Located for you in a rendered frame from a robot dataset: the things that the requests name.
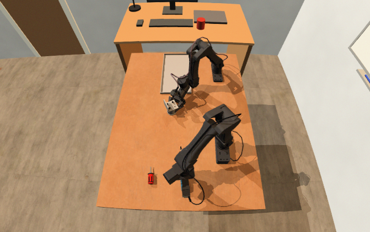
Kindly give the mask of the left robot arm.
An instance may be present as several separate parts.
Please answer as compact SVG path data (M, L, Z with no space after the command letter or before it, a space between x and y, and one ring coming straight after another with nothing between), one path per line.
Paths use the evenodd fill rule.
M241 119L237 116L228 119L224 118L233 115L235 114L225 104L222 104L203 115L205 121L200 131L193 140L175 156L174 160L176 163L172 165L172 168L163 174L169 184L172 184L179 179L181 174L186 174L186 172L190 173L194 170L193 165L197 162L201 151L214 137L216 138L217 145L217 161L230 161L229 147L233 144L231 131L239 125ZM215 118L215 121L221 119L224 120L212 125L215 123L212 118ZM186 172L182 168L182 162L183 168Z

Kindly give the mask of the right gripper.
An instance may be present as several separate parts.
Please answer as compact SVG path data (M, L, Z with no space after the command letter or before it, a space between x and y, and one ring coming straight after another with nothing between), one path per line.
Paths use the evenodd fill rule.
M172 97L169 96L169 99L168 99L168 102L174 100L175 102L178 103L178 109L175 110L175 113L179 109L181 109L182 107L184 107L184 104L186 103L185 99L183 99L185 97L185 95L186 95L186 92L184 90L182 91L182 89L177 90L177 92L178 92L178 95L177 96L171 95Z

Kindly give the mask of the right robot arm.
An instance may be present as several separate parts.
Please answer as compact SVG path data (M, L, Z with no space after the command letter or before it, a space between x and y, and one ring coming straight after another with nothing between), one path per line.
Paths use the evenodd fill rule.
M184 90L187 93L190 87L195 88L199 85L199 63L200 59L204 58L205 56L211 62L214 82L222 82L223 78L221 67L224 67L223 60L213 52L212 46L199 39L193 45L192 56L190 52L191 48L192 45L187 49L187 54L189 55L190 72L187 76L183 75L178 78L177 82L180 86L180 89ZM198 50L198 52L195 52L195 50Z

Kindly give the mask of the red screwdriver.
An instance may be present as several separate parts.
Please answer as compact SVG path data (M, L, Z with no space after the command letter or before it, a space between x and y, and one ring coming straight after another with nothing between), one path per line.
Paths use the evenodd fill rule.
M148 184L153 184L153 174L150 168L150 173L148 173Z

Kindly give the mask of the beige l-shaped bracket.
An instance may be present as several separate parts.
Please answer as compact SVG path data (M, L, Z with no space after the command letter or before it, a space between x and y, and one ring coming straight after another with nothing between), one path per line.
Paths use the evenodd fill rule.
M173 101L173 103L172 103L172 101ZM177 106L176 102L174 100L172 100L172 101L166 102L164 100L164 105L165 105L168 112L171 112L173 110L178 109L178 106ZM168 103L168 105L167 105L167 103ZM169 109L169 107L170 107L170 109Z

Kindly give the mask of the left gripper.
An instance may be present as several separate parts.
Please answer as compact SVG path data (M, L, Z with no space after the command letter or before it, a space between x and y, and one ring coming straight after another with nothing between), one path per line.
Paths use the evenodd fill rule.
M195 177L194 170L191 171L189 174L191 176ZM189 179L193 179L193 178L191 178L190 175L188 175L188 174L181 174L180 175L181 177L179 179L177 179L177 181L178 180L182 180L182 195L183 196L190 195Z

